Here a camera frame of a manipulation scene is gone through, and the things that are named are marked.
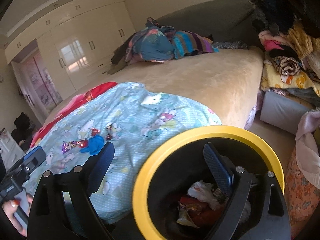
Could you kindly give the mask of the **left hand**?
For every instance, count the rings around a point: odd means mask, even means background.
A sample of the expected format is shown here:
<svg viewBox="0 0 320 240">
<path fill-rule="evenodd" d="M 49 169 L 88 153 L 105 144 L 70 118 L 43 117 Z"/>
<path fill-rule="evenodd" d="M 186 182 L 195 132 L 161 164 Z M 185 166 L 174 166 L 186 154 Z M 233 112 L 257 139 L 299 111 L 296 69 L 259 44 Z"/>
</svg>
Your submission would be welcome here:
<svg viewBox="0 0 320 240">
<path fill-rule="evenodd" d="M 7 215 L 8 219 L 14 226 L 14 228 L 24 237 L 27 236 L 27 230 L 23 228 L 20 222 L 14 216 L 14 213 L 17 211 L 19 207 L 19 202 L 17 200 L 11 200 L 9 202 L 4 202 L 2 204 L 2 209 L 4 213 Z"/>
</svg>

